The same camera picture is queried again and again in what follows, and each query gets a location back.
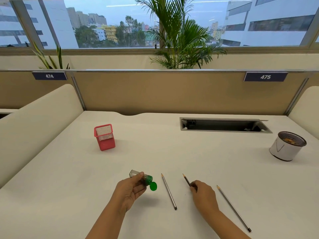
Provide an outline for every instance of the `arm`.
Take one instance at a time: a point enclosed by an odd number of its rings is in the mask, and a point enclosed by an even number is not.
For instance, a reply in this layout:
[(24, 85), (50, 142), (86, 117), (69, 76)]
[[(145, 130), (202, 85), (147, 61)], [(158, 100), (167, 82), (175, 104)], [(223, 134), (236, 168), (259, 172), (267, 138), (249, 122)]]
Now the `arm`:
[(250, 239), (219, 210), (215, 192), (209, 185), (196, 180), (191, 186), (196, 208), (220, 239)]
[(116, 185), (114, 193), (86, 239), (117, 239), (125, 213), (146, 190), (141, 183), (144, 173), (124, 179)]

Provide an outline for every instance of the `475 sign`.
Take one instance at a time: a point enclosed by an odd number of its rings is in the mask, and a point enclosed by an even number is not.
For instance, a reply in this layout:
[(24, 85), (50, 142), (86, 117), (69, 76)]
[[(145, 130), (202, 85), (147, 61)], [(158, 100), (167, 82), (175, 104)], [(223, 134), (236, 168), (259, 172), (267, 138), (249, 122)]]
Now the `475 sign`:
[(64, 72), (33, 71), (36, 80), (67, 80)]
[(247, 72), (244, 81), (283, 82), (287, 74), (287, 72)]

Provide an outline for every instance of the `sky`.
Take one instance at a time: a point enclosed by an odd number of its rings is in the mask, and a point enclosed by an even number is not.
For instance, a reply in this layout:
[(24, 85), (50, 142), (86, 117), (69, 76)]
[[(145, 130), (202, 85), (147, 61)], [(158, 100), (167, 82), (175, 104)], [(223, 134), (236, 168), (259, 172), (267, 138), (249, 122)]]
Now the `sky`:
[[(213, 22), (223, 25), (228, 2), (229, 0), (194, 0), (193, 10), (189, 12), (190, 18), (202, 27), (211, 27)], [(76, 11), (85, 14), (103, 15), (108, 25), (119, 25), (120, 21), (125, 21), (127, 15), (140, 23), (154, 25), (154, 19), (150, 19), (147, 10), (136, 5), (135, 0), (64, 0), (64, 3), (66, 7), (74, 7)]]

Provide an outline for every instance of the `white cylindrical container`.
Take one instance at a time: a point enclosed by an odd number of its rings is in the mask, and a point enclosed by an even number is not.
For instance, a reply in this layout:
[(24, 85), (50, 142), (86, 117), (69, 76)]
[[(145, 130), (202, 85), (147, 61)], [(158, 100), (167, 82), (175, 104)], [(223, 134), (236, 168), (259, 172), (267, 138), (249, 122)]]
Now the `white cylindrical container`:
[(307, 142), (293, 132), (279, 132), (269, 152), (283, 161), (291, 161)]

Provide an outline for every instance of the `potted plant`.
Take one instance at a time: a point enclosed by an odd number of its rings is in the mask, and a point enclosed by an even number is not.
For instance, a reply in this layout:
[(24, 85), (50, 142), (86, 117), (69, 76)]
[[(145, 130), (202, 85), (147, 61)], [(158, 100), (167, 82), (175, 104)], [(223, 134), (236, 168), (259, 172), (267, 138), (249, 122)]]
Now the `potted plant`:
[(192, 11), (193, 0), (136, 0), (147, 9), (151, 16), (157, 16), (162, 30), (149, 30), (146, 37), (153, 37), (162, 44), (162, 49), (155, 52), (156, 58), (150, 58), (167, 69), (192, 69), (202, 67), (213, 60), (212, 54), (226, 54), (216, 45), (208, 45), (211, 38), (208, 28), (200, 27), (188, 18)]
[(59, 60), (59, 68), (58, 68), (58, 66), (55, 64), (54, 60), (51, 58), (50, 55), (48, 55), (48, 57), (52, 63), (52, 66), (46, 60), (44, 53), (38, 48), (38, 46), (35, 44), (35, 42), (33, 42), (33, 46), (34, 46), (35, 50), (37, 51), (37, 52), (35, 52), (35, 51), (33, 51), (33, 52), (36, 54), (36, 56), (38, 56), (38, 58), (42, 61), (42, 63), (45, 65), (45, 67), (47, 69), (63, 69), (61, 47), (56, 45), (56, 54), (57, 54), (58, 60)]

